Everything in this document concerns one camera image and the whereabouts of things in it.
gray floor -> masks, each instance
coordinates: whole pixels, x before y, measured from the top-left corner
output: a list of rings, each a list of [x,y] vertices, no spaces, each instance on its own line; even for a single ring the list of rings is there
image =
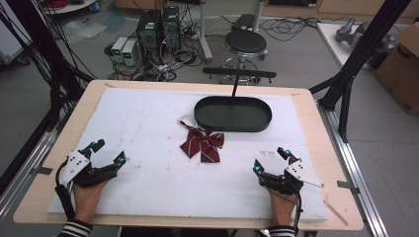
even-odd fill
[[[135,16],[130,15],[127,21],[110,20],[119,17],[112,7],[104,8],[98,14],[79,11],[60,16],[63,24],[88,19],[87,23],[109,25],[97,38],[83,39],[71,45],[98,78],[107,78],[113,72],[112,63],[103,52],[105,46],[114,42],[117,36],[132,34],[136,28],[137,21],[132,19]],[[223,18],[208,19],[208,30],[224,21]],[[229,24],[223,23],[215,29],[228,28]],[[211,33],[225,35],[226,31]],[[270,54],[265,60],[254,59],[254,62],[260,70],[275,71],[278,76],[272,84],[263,80],[255,86],[308,89],[339,70],[338,63],[315,29],[306,28],[290,41],[277,41],[264,32],[261,35],[268,42]],[[216,76],[209,79],[202,73],[202,68],[218,67],[231,54],[223,49],[223,39],[208,38],[208,41],[214,60],[209,64],[177,70],[174,82],[219,82],[220,78]],[[49,89],[32,64],[23,66],[14,63],[3,68],[0,84],[0,174],[3,174],[48,110]],[[314,98],[319,99],[323,94],[317,93]],[[419,117],[407,115],[385,92],[371,70],[360,72],[353,86],[348,138],[389,236],[416,236],[419,233],[419,189],[415,182],[419,178],[418,128]],[[1,221],[0,236],[33,236],[35,232],[37,236],[53,236],[59,231],[58,225],[15,223],[12,216],[19,199]],[[110,226],[95,228],[92,236],[116,235],[117,228]],[[239,237],[252,235],[251,231],[239,231],[237,234]],[[370,236],[367,227],[356,232],[320,231],[317,236],[337,235]]]

human hand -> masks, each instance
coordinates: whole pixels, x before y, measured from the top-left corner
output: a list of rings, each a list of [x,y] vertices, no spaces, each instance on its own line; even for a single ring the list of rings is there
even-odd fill
[[[296,203],[295,195],[280,195],[269,190],[271,196],[271,208],[274,214],[274,221],[277,225],[290,225],[291,215]]]
[[[102,189],[107,183],[108,181],[105,181],[97,186],[84,189],[74,185],[73,192],[76,200],[76,213],[74,219],[90,223],[96,213],[96,207],[99,203]]]

stool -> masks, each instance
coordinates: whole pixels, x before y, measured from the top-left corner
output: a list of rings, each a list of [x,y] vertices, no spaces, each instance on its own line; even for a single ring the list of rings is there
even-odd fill
[[[257,71],[258,68],[255,63],[246,59],[246,57],[255,57],[259,56],[261,59],[264,59],[264,51],[266,49],[265,39],[257,33],[246,31],[246,30],[235,30],[228,33],[225,36],[224,41],[225,48],[230,52],[238,55],[238,58],[228,58],[222,64],[222,68],[227,66],[233,67],[228,64],[232,60],[238,60],[237,69],[246,69],[245,63],[249,63]],[[235,79],[232,75],[225,75],[220,84],[224,84],[224,79],[228,78],[229,80]],[[260,77],[248,77],[247,79],[239,79],[239,81],[244,81],[246,85],[249,85],[249,82],[260,82]]]

robotic hand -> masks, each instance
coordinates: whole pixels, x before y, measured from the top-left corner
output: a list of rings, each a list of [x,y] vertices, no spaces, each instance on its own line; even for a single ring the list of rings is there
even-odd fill
[[[293,228],[297,230],[298,221],[301,209],[301,196],[299,191],[301,190],[303,183],[310,183],[320,188],[324,187],[324,184],[315,176],[315,174],[309,169],[304,169],[305,164],[301,159],[295,158],[289,150],[284,150],[279,147],[277,152],[285,159],[289,161],[289,166],[285,169],[283,175],[272,175],[266,173],[258,160],[255,160],[253,172],[259,178],[259,184],[265,188],[277,192],[280,195],[296,195],[296,210]]]
[[[113,179],[118,175],[118,170],[126,163],[126,155],[121,152],[114,163],[103,168],[92,168],[90,158],[92,151],[96,153],[105,145],[105,141],[91,142],[83,150],[73,151],[58,168],[55,175],[55,191],[61,200],[65,215],[68,218],[74,217],[74,209],[71,203],[71,184],[74,183],[81,188],[96,186],[102,182]]]

striped sleeve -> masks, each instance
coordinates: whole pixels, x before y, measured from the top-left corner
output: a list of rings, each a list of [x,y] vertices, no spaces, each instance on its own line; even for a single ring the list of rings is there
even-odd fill
[[[271,237],[295,237],[295,230],[290,226],[277,225],[268,230]]]
[[[58,237],[88,237],[92,231],[92,225],[77,219],[70,219],[62,227]]]

